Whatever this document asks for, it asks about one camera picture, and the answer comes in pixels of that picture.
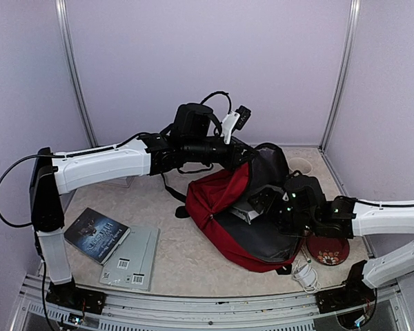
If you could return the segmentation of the rose cover white book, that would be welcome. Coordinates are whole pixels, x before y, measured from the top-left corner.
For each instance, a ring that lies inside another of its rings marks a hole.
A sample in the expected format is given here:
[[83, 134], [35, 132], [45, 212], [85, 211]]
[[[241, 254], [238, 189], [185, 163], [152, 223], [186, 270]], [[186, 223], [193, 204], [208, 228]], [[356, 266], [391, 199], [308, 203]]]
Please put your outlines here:
[[104, 181], [104, 183], [107, 185], [114, 185], [114, 186], [119, 186], [122, 188], [129, 188], [132, 182], [133, 182], [133, 177], [120, 177], [120, 178]]

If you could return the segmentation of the aluminium frame post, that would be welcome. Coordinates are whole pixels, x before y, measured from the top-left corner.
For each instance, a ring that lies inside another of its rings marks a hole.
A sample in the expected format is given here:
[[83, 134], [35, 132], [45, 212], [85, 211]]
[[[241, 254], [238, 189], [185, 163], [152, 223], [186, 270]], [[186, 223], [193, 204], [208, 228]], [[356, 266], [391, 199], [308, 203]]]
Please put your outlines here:
[[344, 93], [344, 88], [346, 85], [346, 79], [348, 76], [349, 65], [351, 62], [353, 47], [355, 44], [355, 36], [357, 31], [357, 25], [359, 21], [359, 14], [361, 8], [361, 0], [352, 0], [350, 2], [350, 10], [348, 15], [346, 35], [344, 40], [344, 47], [342, 50], [342, 59], [339, 66], [339, 72], [336, 80], [335, 91], [333, 93], [333, 98], [331, 101], [331, 108], [327, 118], [326, 126], [324, 128], [324, 133], [319, 144], [319, 150], [325, 154], [328, 150], [333, 131], [335, 129], [335, 124], [337, 116], [339, 114], [340, 104], [342, 102], [342, 97]]
[[72, 35], [70, 31], [70, 25], [68, 21], [68, 11], [67, 3], [65, 0], [56, 0], [55, 9], [57, 13], [57, 19], [59, 23], [59, 29], [61, 33], [61, 39], [63, 43], [63, 48], [66, 57], [66, 63], [68, 68], [68, 73], [70, 81], [72, 84], [72, 89], [74, 92], [75, 100], [77, 103], [77, 108], [79, 112], [79, 117], [81, 119], [85, 136], [88, 140], [89, 146], [95, 148], [98, 146], [97, 138], [95, 131], [93, 129], [90, 115], [88, 113], [86, 101], [83, 95], [83, 90], [79, 78], [79, 71], [77, 67], [77, 62], [75, 60], [75, 54], [73, 49]]

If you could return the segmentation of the dark blue heights book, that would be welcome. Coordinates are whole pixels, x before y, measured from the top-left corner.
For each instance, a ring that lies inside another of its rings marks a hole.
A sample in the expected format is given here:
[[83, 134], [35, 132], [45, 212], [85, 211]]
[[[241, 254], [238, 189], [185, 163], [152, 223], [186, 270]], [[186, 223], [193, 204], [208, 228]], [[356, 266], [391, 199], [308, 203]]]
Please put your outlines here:
[[131, 229], [96, 210], [86, 208], [64, 232], [65, 240], [80, 252], [105, 265]]

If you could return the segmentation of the aluminium frame right post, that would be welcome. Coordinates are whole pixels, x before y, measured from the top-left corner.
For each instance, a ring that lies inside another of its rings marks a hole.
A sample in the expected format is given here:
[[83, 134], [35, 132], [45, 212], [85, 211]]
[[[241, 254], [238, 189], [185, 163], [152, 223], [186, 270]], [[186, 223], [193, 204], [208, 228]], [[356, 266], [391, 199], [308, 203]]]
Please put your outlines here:
[[337, 116], [339, 114], [340, 104], [342, 102], [342, 97], [344, 93], [344, 88], [346, 85], [346, 79], [348, 76], [349, 65], [351, 62], [353, 47], [355, 44], [355, 36], [357, 31], [357, 25], [359, 21], [359, 14], [361, 8], [361, 0], [352, 0], [350, 2], [350, 10], [348, 15], [346, 35], [344, 40], [344, 47], [342, 50], [342, 59], [339, 66], [339, 72], [336, 80], [335, 91], [333, 93], [333, 98], [331, 101], [331, 108], [327, 118], [326, 126], [324, 128], [324, 133], [319, 144], [319, 150], [325, 154], [328, 150], [333, 131], [335, 129], [335, 124]]

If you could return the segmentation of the red student backpack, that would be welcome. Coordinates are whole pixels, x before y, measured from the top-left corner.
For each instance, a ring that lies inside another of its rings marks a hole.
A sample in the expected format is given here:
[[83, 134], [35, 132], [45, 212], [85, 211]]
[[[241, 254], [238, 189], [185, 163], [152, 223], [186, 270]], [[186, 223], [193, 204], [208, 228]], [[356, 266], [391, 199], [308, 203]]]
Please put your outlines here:
[[[234, 170], [220, 170], [188, 185], [180, 218], [190, 217], [216, 249], [229, 261], [251, 272], [292, 272], [292, 264], [303, 242], [284, 216], [283, 185], [289, 174], [284, 151], [273, 143], [262, 143], [256, 156]], [[250, 222], [242, 205], [253, 195], [267, 192], [267, 212]]]

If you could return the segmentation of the white floral mug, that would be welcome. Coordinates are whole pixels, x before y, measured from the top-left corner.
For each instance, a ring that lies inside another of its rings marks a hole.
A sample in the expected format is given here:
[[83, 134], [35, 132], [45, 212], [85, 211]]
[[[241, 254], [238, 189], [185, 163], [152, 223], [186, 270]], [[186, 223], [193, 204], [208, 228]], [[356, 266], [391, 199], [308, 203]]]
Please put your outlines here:
[[309, 174], [313, 170], [312, 164], [301, 157], [293, 157], [288, 160], [289, 173], [292, 174], [296, 171], [302, 174]]

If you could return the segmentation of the red floral plate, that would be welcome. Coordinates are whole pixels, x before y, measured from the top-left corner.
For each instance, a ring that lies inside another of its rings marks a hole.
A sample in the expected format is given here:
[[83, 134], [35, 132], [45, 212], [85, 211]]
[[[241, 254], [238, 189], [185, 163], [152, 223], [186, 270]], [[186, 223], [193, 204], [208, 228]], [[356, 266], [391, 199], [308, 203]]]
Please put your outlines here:
[[306, 240], [306, 247], [314, 260], [329, 266], [342, 264], [350, 253], [350, 244], [347, 239], [309, 236]]

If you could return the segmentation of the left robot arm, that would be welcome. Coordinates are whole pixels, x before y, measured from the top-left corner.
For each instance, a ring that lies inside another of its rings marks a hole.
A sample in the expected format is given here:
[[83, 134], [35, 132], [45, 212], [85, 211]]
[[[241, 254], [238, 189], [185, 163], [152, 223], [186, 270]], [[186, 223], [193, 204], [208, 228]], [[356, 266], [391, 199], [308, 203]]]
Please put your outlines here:
[[[84, 186], [122, 177], [164, 176], [180, 170], [186, 163], [204, 166], [221, 165], [235, 169], [246, 162], [251, 148], [234, 138], [251, 116], [245, 106], [229, 109], [219, 120], [206, 102], [225, 91], [212, 92], [199, 103], [178, 107], [175, 119], [161, 132], [138, 132], [121, 143], [80, 150], [53, 153], [49, 147], [25, 156], [10, 165], [0, 176], [4, 179], [20, 164], [33, 160], [29, 186], [30, 222], [37, 252], [50, 278], [49, 294], [74, 307], [83, 299], [75, 283], [66, 253], [61, 195]], [[11, 228], [0, 211], [0, 220]]]

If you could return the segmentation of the grey ianra book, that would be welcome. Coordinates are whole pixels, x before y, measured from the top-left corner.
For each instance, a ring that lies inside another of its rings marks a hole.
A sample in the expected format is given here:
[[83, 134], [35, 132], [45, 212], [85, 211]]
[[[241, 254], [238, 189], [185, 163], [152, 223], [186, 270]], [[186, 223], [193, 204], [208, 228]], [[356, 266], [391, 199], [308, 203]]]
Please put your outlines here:
[[252, 221], [260, 215], [260, 213], [248, 204], [234, 205], [230, 207], [229, 212], [245, 221], [248, 225], [250, 225]]

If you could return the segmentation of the aluminium front rail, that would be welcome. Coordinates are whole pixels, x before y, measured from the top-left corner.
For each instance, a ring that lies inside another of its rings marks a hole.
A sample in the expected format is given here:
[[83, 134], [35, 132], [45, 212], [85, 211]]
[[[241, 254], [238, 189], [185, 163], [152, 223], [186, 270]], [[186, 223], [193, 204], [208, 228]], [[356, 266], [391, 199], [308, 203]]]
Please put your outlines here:
[[[41, 278], [26, 277], [5, 330], [42, 330]], [[73, 325], [68, 317], [76, 310], [46, 304], [52, 326], [64, 322], [75, 330], [330, 330], [339, 329], [340, 312], [321, 313], [315, 296], [292, 293], [256, 297], [172, 297], [107, 290], [101, 314], [85, 312], [84, 323]], [[378, 292], [373, 318], [357, 330], [414, 330], [397, 284]]]

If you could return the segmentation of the aluminium frame left post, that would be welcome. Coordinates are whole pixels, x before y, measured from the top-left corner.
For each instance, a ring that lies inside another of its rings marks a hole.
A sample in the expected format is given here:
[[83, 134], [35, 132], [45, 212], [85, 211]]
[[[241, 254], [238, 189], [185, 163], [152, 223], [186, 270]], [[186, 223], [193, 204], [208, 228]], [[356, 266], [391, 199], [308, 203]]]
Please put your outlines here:
[[89, 146], [95, 148], [98, 146], [97, 138], [95, 131], [93, 129], [90, 115], [88, 113], [86, 101], [83, 95], [83, 90], [79, 78], [79, 71], [77, 67], [77, 62], [75, 60], [75, 54], [73, 49], [72, 35], [70, 31], [70, 25], [68, 21], [68, 11], [67, 3], [65, 0], [56, 0], [55, 9], [57, 13], [57, 19], [59, 23], [59, 29], [61, 33], [61, 39], [63, 43], [63, 48], [66, 57], [66, 63], [68, 68], [68, 73], [70, 81], [72, 84], [72, 89], [74, 92], [75, 100], [77, 103], [77, 108], [79, 112], [79, 117], [81, 119], [85, 136], [88, 140]]

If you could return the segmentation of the grey barcode book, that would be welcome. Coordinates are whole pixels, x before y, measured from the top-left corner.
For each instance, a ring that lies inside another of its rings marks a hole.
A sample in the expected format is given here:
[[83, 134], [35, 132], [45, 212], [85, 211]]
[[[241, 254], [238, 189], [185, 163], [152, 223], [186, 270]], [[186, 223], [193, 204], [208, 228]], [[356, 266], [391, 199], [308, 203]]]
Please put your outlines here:
[[133, 226], [103, 266], [99, 282], [125, 290], [149, 291], [160, 235], [159, 228]]

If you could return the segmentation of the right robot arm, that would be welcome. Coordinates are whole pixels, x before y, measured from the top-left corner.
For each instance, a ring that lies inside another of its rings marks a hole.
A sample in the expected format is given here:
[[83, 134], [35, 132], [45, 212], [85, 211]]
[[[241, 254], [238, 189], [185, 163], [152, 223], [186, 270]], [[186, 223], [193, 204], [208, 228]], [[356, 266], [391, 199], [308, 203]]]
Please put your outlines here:
[[[365, 237], [372, 234], [414, 234], [414, 200], [368, 201], [338, 196], [329, 201], [316, 177], [294, 172], [283, 185], [264, 185], [247, 198], [251, 208], [273, 221], [280, 232], [299, 236]], [[366, 287], [414, 272], [414, 239], [379, 258], [352, 267], [354, 279], [339, 291], [339, 300], [355, 305]]]

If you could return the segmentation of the white marker pen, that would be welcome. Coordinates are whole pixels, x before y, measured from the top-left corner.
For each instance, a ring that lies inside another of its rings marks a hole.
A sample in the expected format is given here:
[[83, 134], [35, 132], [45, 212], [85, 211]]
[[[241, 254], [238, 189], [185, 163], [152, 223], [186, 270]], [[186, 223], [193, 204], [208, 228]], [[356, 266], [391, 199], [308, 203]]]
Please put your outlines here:
[[301, 248], [302, 254], [304, 256], [304, 259], [307, 263], [311, 263], [311, 258], [309, 257], [308, 253], [304, 248]]

